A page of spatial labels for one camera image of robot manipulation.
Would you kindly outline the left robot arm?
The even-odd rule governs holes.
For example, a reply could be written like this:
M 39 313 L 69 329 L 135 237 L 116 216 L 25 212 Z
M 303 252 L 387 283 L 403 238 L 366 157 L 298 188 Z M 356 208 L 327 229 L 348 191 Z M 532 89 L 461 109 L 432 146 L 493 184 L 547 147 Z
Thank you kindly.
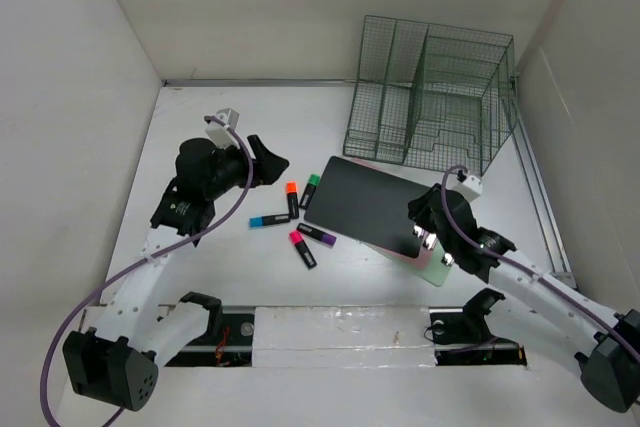
M 234 187 L 275 183 L 289 162 L 250 135 L 226 146 L 209 139 L 183 142 L 175 177 L 150 219 L 141 250 L 143 264 L 126 275 L 97 322 L 72 332 L 63 356 L 73 391 L 130 411 L 140 410 L 155 389 L 161 367 L 196 339 L 212 343 L 222 334 L 219 299 L 188 292 L 171 314 L 158 316 L 174 243 L 197 245 L 215 216 L 215 201 Z

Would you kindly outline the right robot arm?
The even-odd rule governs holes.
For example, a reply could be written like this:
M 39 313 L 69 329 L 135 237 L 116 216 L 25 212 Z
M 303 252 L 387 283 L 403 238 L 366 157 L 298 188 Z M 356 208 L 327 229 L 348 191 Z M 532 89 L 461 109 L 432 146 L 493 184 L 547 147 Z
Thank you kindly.
M 440 184 L 409 202 L 408 217 L 494 296 L 489 306 L 462 316 L 468 337 L 483 341 L 498 330 L 500 337 L 551 353 L 614 412 L 638 402 L 638 310 L 619 313 L 534 266 L 509 239 L 479 226 L 460 193 Z

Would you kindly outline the orange highlighter marker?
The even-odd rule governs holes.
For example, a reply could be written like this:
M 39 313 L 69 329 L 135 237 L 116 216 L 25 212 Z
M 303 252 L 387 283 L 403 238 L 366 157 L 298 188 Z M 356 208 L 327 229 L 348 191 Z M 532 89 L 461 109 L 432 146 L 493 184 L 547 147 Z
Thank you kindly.
M 289 218 L 292 220 L 299 218 L 298 189 L 295 182 L 287 182 L 285 186 L 287 207 Z

